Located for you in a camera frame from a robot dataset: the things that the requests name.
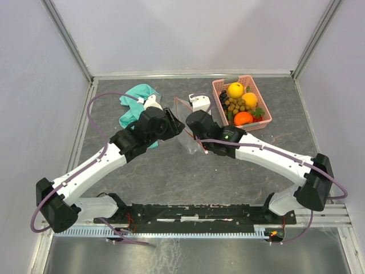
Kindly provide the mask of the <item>clear zip top bag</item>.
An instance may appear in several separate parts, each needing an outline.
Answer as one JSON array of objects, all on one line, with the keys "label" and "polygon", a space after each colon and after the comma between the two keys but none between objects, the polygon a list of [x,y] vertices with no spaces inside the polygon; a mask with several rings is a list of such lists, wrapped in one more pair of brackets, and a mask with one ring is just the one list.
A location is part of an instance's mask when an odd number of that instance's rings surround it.
[{"label": "clear zip top bag", "polygon": [[207,155],[208,151],[194,138],[193,132],[186,125],[186,118],[192,113],[192,110],[192,106],[190,106],[187,101],[178,97],[174,98],[173,114],[185,126],[182,133],[177,138],[181,145],[186,149],[187,153],[193,155],[200,152]]}]

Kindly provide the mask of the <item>orange persimmon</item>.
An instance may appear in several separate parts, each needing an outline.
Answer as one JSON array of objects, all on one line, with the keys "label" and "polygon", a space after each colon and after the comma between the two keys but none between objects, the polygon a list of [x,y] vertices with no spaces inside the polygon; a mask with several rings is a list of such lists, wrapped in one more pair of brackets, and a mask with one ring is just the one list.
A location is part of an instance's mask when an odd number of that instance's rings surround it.
[{"label": "orange persimmon", "polygon": [[253,123],[253,116],[249,112],[239,112],[234,116],[233,119],[235,126],[243,126],[244,124]]}]

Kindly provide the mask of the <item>yellow lemon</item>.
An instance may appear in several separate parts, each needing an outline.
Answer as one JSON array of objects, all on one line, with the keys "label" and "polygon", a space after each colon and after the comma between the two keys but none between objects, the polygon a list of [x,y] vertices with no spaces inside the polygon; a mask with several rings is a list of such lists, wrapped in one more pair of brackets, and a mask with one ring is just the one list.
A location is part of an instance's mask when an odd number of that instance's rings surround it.
[{"label": "yellow lemon", "polygon": [[239,82],[231,83],[227,88],[227,94],[232,99],[239,99],[244,93],[245,87]]}]

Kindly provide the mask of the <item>yellow orange peach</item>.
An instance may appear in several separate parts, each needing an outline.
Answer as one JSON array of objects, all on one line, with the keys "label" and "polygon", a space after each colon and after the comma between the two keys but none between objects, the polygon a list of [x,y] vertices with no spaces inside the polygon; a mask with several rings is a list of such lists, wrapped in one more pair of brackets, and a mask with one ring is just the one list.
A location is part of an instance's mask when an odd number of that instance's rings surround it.
[{"label": "yellow orange peach", "polygon": [[254,110],[258,103],[258,98],[255,93],[247,92],[243,94],[241,97],[242,100],[245,101],[246,106],[249,106],[252,110]]}]

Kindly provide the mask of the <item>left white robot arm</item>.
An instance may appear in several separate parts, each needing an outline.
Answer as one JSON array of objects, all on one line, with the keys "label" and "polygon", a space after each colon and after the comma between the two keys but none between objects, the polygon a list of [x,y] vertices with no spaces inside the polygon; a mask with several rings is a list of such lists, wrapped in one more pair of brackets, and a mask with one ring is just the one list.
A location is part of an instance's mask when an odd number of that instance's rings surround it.
[{"label": "left white robot arm", "polygon": [[174,138],[184,128],[169,108],[148,107],[137,121],[118,131],[79,167],[54,180],[39,180],[35,186],[38,211],[55,233],[69,229],[82,219],[103,217],[115,223],[123,221],[126,208],[119,198],[106,195],[83,199],[81,196],[110,172],[145,153],[154,142]]}]

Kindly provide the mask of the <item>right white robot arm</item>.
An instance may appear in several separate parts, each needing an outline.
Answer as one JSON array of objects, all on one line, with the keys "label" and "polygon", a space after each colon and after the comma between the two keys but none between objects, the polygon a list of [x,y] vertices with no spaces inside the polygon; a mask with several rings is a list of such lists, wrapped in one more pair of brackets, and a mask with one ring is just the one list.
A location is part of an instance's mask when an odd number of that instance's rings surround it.
[{"label": "right white robot arm", "polygon": [[266,222],[275,223],[300,207],[317,212],[324,210],[334,177],[328,156],[310,157],[283,150],[238,127],[221,127],[202,110],[191,113],[185,121],[206,150],[265,167],[293,183],[284,191],[269,196],[261,210]]}]

